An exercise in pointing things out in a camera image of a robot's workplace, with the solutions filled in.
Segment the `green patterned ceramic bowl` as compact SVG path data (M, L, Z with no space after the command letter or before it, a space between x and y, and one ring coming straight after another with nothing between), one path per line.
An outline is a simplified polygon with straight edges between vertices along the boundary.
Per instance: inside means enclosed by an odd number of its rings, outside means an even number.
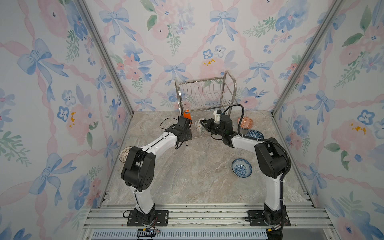
M205 129L203 125L201 124L201 121L206 120L206 118L200 118L195 122L195 128L198 134L202 135L205 132Z

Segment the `orange plastic bowl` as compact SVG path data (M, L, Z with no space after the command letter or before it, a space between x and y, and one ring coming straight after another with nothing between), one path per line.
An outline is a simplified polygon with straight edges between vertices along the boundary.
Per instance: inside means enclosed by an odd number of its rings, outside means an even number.
M183 117L189 120L192 120L190 110L185 110L183 113Z

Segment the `white mesh strainer basket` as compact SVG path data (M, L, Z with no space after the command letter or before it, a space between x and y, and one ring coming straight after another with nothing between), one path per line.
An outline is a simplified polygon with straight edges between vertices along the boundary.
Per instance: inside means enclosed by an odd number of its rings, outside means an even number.
M128 147L125 147L124 149L122 149L122 150L120 151L120 153L119 153L119 161L120 161L121 163L124 164L124 163L126 162L127 157L128 157L128 154L129 154L131 148L132 148L132 146L128 146Z

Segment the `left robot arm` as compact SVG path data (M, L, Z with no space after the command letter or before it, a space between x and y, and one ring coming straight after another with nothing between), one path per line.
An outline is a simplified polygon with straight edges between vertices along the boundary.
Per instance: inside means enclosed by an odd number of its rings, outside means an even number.
M121 179L131 189L136 200L135 210L149 216L155 210L150 185L154 180L156 159L168 149L178 149L184 142L192 139L192 130L171 130L142 147L124 148L119 153L119 160L124 162Z

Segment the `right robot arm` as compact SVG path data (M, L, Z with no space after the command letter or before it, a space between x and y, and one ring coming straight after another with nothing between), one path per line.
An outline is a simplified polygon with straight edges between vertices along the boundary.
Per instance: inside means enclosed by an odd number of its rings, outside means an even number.
M221 136L226 146L246 150L256 155L259 168L266 177L264 221L269 226L283 227L286 220L284 178L292 166L285 148L275 138L262 139L240 135L235 132L232 119L227 115L221 116L219 123L210 119L201 120L200 124L207 132Z

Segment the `steel two-tier dish rack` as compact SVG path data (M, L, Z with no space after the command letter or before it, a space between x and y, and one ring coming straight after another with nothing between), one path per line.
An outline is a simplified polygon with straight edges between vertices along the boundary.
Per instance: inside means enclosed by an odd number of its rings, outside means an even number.
M237 80L228 71L219 77L186 82L175 78L174 84L180 114L190 110L193 138L209 136L206 131L202 135L197 133L195 122L198 119L211 119L214 117L214 110L224 111L228 106L237 103Z

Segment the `red patterned ceramic bowl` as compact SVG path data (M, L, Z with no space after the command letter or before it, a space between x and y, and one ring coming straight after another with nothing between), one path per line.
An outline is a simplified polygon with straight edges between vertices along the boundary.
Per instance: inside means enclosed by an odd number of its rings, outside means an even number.
M238 119L238 124L243 130L250 130L254 126L254 121L249 117L243 117L242 120Z

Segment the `blue triangle patterned bowl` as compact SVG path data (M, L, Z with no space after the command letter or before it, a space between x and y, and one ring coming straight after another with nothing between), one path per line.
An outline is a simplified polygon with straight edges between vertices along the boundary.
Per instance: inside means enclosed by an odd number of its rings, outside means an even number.
M264 135L257 130L249 130L246 134L246 137L254 140L264 139Z

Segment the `blue floral ceramic bowl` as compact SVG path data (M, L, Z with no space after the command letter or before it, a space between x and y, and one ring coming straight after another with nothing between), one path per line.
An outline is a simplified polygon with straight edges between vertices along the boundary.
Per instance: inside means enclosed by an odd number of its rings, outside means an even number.
M248 178L252 172L252 165L245 159L235 159L232 162L233 173L240 178Z

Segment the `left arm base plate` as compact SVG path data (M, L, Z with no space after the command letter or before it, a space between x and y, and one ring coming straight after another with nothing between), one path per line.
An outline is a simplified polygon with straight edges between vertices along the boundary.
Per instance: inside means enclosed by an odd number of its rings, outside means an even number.
M169 211L152 210L148 214L143 214L138 210L130 211L127 219L128 227L166 227L169 222Z

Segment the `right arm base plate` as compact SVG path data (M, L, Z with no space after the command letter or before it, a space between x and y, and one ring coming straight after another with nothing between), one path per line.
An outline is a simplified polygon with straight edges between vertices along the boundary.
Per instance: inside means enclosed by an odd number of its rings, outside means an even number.
M263 210L249 210L245 221L249 222L251 227L278 227L282 222L282 212L263 211Z

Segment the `aluminium mounting rail frame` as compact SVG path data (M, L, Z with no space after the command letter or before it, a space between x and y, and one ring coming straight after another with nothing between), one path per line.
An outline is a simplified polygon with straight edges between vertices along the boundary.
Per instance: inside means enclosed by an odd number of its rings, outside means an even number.
M285 240L339 240L334 224L324 208L309 202L286 204L290 226L283 229ZM252 227L245 220L250 210L262 210L261 204L183 204L158 205L167 210L168 225L156 225L156 240L255 240L267 239L263 227ZM80 240L136 239L137 227L127 225L130 205L106 205L91 209L79 235Z

